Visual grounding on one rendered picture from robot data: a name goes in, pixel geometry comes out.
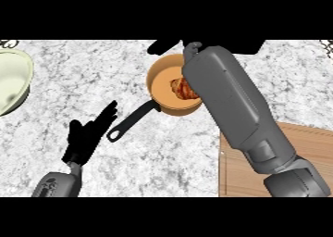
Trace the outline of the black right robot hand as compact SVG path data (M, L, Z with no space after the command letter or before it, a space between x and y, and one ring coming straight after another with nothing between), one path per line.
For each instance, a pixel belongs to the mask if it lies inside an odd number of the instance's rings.
M147 48L147 53L150 55L161 56L178 44L178 42L180 42L178 39L156 40ZM265 41L227 39L227 40L199 40L199 42L202 43L199 50L203 50L208 46L222 46L233 54L255 55Z

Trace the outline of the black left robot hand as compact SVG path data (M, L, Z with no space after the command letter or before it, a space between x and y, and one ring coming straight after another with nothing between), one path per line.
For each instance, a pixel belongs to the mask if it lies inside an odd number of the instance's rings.
M85 124L76 119L69 122L69 133L66 137L68 147L65 149L63 162L75 163L82 166L100 143L102 137L107 132L112 122L118 118L116 116L116 105L118 102L112 101L103 109L94 120L90 120Z

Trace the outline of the brown croissant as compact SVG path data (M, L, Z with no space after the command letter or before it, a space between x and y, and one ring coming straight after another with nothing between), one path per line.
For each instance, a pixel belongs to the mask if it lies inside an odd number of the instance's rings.
M175 93L175 97L181 100L190 100L199 97L184 78L178 78L171 81L171 88Z

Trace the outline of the wooden cutting board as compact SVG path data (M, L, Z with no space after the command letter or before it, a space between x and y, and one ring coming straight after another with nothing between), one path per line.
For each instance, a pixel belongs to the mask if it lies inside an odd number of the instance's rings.
M308 159L318 170L333 197L333 131L277 123L298 155ZM256 174L239 150L231 149L220 135L218 195L270 197L264 185L265 174Z

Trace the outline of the pale green bowl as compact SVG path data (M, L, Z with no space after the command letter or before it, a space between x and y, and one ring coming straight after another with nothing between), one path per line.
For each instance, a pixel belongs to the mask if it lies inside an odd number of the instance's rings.
M16 49L0 50L0 117L25 103L29 94L34 64L29 55Z

